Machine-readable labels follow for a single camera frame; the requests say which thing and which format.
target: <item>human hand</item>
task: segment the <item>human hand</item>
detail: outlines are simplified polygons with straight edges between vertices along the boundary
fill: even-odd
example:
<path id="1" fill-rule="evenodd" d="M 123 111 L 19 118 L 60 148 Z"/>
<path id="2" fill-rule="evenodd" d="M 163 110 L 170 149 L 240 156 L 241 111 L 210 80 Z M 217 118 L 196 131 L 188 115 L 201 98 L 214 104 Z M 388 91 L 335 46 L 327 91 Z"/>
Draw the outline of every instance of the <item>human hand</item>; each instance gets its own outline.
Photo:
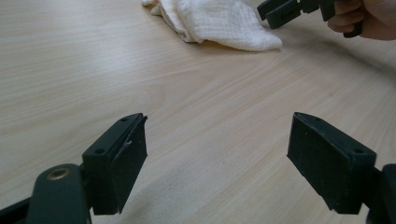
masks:
<path id="1" fill-rule="evenodd" d="M 396 0 L 336 0 L 335 16 L 328 26 L 338 33 L 349 33 L 362 21 L 362 37 L 396 39 Z"/>

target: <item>black plastic jaw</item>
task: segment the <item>black plastic jaw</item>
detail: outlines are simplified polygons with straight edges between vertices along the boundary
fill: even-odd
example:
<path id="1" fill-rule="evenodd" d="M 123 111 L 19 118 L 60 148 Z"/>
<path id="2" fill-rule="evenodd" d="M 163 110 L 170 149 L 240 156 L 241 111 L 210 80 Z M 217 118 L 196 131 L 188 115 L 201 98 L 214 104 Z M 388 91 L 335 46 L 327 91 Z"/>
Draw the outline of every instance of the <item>black plastic jaw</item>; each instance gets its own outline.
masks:
<path id="1" fill-rule="evenodd" d="M 375 152 L 328 122 L 294 113 L 288 157 L 329 209 L 358 214 L 365 203 L 368 223 L 396 223 L 396 164 L 380 172 Z"/>
<path id="2" fill-rule="evenodd" d="M 276 29 L 301 15 L 301 10 L 310 13 L 319 9 L 315 1 L 267 0 L 257 7 L 262 20 L 268 20 L 271 29 Z"/>
<path id="3" fill-rule="evenodd" d="M 82 154 L 81 168 L 96 215 L 122 211 L 148 155 L 146 120 L 142 114 L 120 119 Z"/>

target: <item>white towel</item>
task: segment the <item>white towel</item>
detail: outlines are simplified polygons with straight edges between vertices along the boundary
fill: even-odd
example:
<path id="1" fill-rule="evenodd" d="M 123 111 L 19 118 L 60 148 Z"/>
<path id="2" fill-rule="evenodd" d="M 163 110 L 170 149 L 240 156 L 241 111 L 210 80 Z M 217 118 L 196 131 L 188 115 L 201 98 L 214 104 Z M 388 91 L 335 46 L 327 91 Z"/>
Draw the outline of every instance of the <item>white towel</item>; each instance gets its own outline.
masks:
<path id="1" fill-rule="evenodd" d="M 186 42 L 211 40 L 251 51 L 279 49 L 282 41 L 260 25 L 251 1 L 142 0 L 142 4 L 155 5 L 151 14 L 163 16 Z"/>

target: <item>table surface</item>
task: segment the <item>table surface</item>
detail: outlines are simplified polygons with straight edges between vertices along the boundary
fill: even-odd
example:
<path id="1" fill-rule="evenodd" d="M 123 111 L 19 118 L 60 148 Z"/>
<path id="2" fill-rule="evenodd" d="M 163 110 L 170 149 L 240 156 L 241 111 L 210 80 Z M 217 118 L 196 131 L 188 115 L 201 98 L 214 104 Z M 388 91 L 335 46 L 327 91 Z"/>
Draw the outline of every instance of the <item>table surface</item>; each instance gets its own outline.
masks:
<path id="1" fill-rule="evenodd" d="M 280 50 L 186 44 L 138 0 L 0 2 L 0 208 L 118 119 L 148 116 L 148 158 L 120 215 L 94 223 L 364 223 L 328 210 L 287 159 L 294 111 L 396 162 L 396 42 L 318 12 Z"/>

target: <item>black clamp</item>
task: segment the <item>black clamp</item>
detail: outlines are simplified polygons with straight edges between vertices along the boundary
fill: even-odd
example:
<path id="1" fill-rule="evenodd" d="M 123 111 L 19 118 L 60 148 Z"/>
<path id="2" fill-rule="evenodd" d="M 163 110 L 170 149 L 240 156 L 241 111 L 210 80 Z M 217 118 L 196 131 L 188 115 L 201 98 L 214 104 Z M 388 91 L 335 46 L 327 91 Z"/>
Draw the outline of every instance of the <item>black clamp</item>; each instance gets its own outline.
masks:
<path id="1" fill-rule="evenodd" d="M 143 114 L 114 123 L 82 155 L 83 163 L 52 167 L 38 176 L 31 198 L 0 211 L 0 223 L 86 224 L 120 213 L 147 157 Z"/>
<path id="2" fill-rule="evenodd" d="M 328 21 L 335 15 L 334 0 L 267 0 L 261 3 L 257 10 L 262 20 L 268 20 L 271 29 L 276 29 L 299 17 L 303 13 L 311 13 L 320 9 L 323 21 Z M 354 31 L 344 33 L 345 38 L 361 34 L 362 23 L 355 24 Z"/>
<path id="3" fill-rule="evenodd" d="M 367 223 L 396 224 L 396 164 L 377 170 L 370 148 L 303 113 L 294 113 L 288 157 L 329 209 L 358 214 L 364 203 Z"/>

